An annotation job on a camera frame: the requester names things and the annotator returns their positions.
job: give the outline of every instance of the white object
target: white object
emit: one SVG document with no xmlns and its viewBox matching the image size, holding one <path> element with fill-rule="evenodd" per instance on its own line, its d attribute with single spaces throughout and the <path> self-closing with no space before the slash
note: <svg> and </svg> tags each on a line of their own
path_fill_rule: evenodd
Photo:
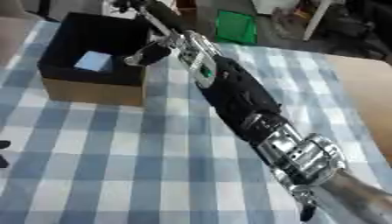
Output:
<svg viewBox="0 0 392 224">
<path fill-rule="evenodd" d="M 177 11 L 175 0 L 159 0 L 159 1 L 166 4 L 172 10 Z M 120 13 L 118 9 L 116 9 L 111 5 L 112 2 L 113 0 L 103 1 L 102 4 L 103 16 L 114 17 L 114 18 L 134 18 L 136 16 L 137 12 L 132 8 L 129 8 L 128 11 L 125 13 Z"/>
<path fill-rule="evenodd" d="M 270 15 L 276 7 L 284 10 L 292 9 L 299 0 L 252 0 L 258 14 Z"/>
<path fill-rule="evenodd" d="M 333 0 L 322 0 L 320 5 L 318 6 L 316 12 L 314 13 L 313 17 L 311 18 L 311 22 L 309 22 L 306 30 L 304 32 L 304 41 L 308 41 L 314 31 L 316 30 L 317 26 L 320 23 L 321 18 L 326 14 L 326 10 L 328 10 L 329 6 L 333 3 Z"/>
</svg>

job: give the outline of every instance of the green object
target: green object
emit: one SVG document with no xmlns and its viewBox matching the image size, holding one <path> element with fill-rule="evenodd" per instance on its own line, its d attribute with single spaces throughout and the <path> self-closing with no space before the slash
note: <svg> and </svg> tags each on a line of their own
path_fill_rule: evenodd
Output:
<svg viewBox="0 0 392 224">
<path fill-rule="evenodd" d="M 213 75 L 213 72 L 211 72 L 211 70 L 208 67 L 206 67 L 205 65 L 201 66 L 200 72 L 201 72 L 201 74 L 203 74 L 203 76 L 205 78 L 209 78 L 209 77 L 211 77 L 211 75 Z"/>
<path fill-rule="evenodd" d="M 218 11 L 216 41 L 255 45 L 256 38 L 257 29 L 254 17 L 228 10 Z"/>
</svg>

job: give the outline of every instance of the black arm casing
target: black arm casing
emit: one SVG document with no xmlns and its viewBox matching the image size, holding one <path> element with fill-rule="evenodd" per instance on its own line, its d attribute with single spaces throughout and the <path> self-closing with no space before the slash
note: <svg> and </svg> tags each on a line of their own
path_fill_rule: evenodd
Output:
<svg viewBox="0 0 392 224">
<path fill-rule="evenodd" d="M 217 65 L 215 81 L 200 91 L 238 137 L 256 145 L 287 122 L 279 115 L 280 106 L 250 73 L 233 59 L 220 55 L 213 59 Z M 252 114 L 262 118 L 244 129 L 243 122 Z"/>
</svg>

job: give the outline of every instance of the black box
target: black box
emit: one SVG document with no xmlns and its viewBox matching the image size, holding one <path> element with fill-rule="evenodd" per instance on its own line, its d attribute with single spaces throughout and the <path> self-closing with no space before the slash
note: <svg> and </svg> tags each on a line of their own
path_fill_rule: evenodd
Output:
<svg viewBox="0 0 392 224">
<path fill-rule="evenodd" d="M 142 105 L 144 68 L 125 66 L 119 63 L 119 59 L 130 56 L 145 46 L 149 29 L 149 25 L 138 18 L 130 20 L 81 13 L 68 14 L 38 63 L 51 99 Z M 96 72 L 74 67 L 89 51 L 112 55 L 112 71 Z M 129 94 L 123 95 L 127 93 L 127 88 L 130 88 Z"/>
</svg>

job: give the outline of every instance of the floor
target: floor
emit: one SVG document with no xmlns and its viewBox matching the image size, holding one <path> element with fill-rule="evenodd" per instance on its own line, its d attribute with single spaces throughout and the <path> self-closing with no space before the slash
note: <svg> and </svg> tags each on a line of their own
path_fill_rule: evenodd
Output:
<svg viewBox="0 0 392 224">
<path fill-rule="evenodd" d="M 257 23 L 257 44 L 259 46 L 278 47 L 291 50 L 301 50 L 317 53 L 329 53 L 330 48 L 337 43 L 336 38 L 326 39 L 313 35 L 311 40 L 302 41 L 299 39 L 281 38 L 271 23 L 269 16 L 261 16 L 256 14 L 255 7 L 251 0 L 196 0 L 198 5 L 198 31 L 214 38 L 214 20 L 217 10 L 237 11 L 246 13 L 255 17 Z M 384 50 L 388 50 L 380 41 L 374 40 L 378 46 Z M 352 52 L 337 52 L 339 55 L 359 57 L 358 54 Z"/>
<path fill-rule="evenodd" d="M 38 0 L 22 0 L 27 10 L 34 11 Z M 251 0 L 195 0 L 197 10 L 197 31 L 214 39 L 214 22 L 217 10 L 236 11 L 249 14 L 255 17 L 257 23 L 257 44 L 259 46 L 279 47 L 291 50 L 302 50 L 309 52 L 328 53 L 332 46 L 332 41 L 325 38 L 313 36 L 310 41 L 281 38 L 276 34 L 270 17 L 256 14 Z M 92 14 L 101 14 L 102 0 L 52 0 L 52 10 L 50 16 L 61 20 L 69 11 L 80 11 Z M 358 56 L 351 53 L 343 53 L 346 56 Z"/>
</svg>

